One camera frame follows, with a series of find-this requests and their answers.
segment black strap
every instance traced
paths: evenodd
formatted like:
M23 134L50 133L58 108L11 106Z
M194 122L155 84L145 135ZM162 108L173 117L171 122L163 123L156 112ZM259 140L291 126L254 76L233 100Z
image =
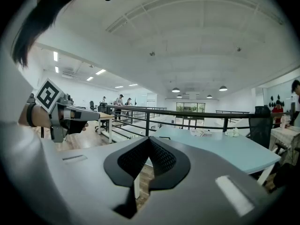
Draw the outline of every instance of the black strap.
M26 119L27 119L27 122L29 124L29 126L35 128L36 126L33 125L32 123L32 109L33 107L35 106L36 104L35 103L30 103L28 108L27 108L27 113L26 113Z

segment ceiling light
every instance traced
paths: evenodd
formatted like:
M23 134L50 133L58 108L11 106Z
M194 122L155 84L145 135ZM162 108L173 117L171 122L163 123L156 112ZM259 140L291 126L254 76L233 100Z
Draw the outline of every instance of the ceiling light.
M228 89L225 86L220 87L219 91L227 91Z
M58 58L58 53L57 52L53 52L53 59L54 59L54 61L57 62L57 58Z
M96 73L96 75L100 75L101 73L104 73L106 70L102 69L99 72Z
M179 88L173 88L172 92L180 92Z

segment black railing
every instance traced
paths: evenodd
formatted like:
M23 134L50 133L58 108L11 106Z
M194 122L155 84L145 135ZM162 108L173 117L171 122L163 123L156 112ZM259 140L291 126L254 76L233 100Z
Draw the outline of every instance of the black railing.
M117 112L125 112L128 115L124 114L118 114L115 113L116 111L111 111L111 109L121 109L121 111ZM133 112L139 112L138 115L142 115L141 117L134 117ZM216 113L208 113L208 112L176 112L176 111L169 111L166 110L166 108L146 108L146 107L133 107L133 106L113 106L113 105L107 105L106 107L106 113L115 115L117 117L125 117L128 119L124 120L115 120L113 119L114 122L120 122L122 125L130 125L133 127L137 127L140 129L145 129L145 135L138 134L136 132L121 128L121 125L113 125L113 127L119 128L121 130L124 130L126 132L138 135L138 136L148 136L149 131L155 131L154 129L150 128L150 122L153 123L158 123L158 124L164 124L164 125L171 125L171 126L178 126L178 127L188 127L188 128L204 128L204 129L221 129L223 132L227 131L228 129L233 129L233 127L228 127L228 121L230 119L243 119L243 118L264 118L264 117L269 117L270 115L268 114L254 114L250 112L234 112L234 111L223 111L221 112L218 110ZM194 117L194 118L221 118L224 119L224 124L223 127L206 127L206 126L193 126L193 125L183 125L183 124L176 124L176 123L168 123L168 122L162 122L162 121L156 121L156 120L150 120L150 118L155 118L155 114L157 116L160 115L170 115L170 116L181 116L181 117ZM290 112L283 112L283 113L271 113L271 117L276 117L276 116L281 116L283 114L290 115ZM146 127L141 127L133 124L133 120L138 120L138 121L146 121ZM247 129L250 127L237 127L238 129ZM123 135L117 131L112 130L113 132L116 132L119 135L122 135L126 138L129 138L126 135Z

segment light blue table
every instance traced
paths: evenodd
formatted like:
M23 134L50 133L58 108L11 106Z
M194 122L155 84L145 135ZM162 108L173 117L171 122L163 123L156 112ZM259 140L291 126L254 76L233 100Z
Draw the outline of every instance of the light blue table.
M192 136L189 130L161 127L155 137L170 137L171 140L196 148L211 151L226 159L242 171L251 174L265 170L258 180L263 184L280 156L263 146L244 137L228 137L224 133L214 132L212 137Z

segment white ceiling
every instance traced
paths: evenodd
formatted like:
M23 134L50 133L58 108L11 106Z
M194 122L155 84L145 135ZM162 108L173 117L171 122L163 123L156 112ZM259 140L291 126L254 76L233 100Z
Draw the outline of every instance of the white ceiling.
M106 70L134 78L156 93L166 89L163 95L170 98L176 96L173 87L181 93L197 91L199 99L208 94L220 98L292 71L300 58L288 23L271 0L75 0L61 18L67 20L68 12L74 14L73 24L94 24L110 34L107 47L116 38L128 45L123 51L110 49L113 56L138 54L143 61L138 67L124 62L126 67L119 69L115 60L106 60ZM96 38L103 42L102 35L93 35L93 45ZM227 92L218 91L222 85Z
M101 68L61 53L58 54L58 61L56 62L53 58L53 51L48 49L34 46L30 51L30 56L32 56L45 71L55 73L55 67L57 66L59 68L58 75L64 76L65 78L86 82L113 91L141 88L139 85L129 86L134 83L107 71L97 75L96 72L100 71ZM123 88L116 89L115 87L118 86L123 86Z

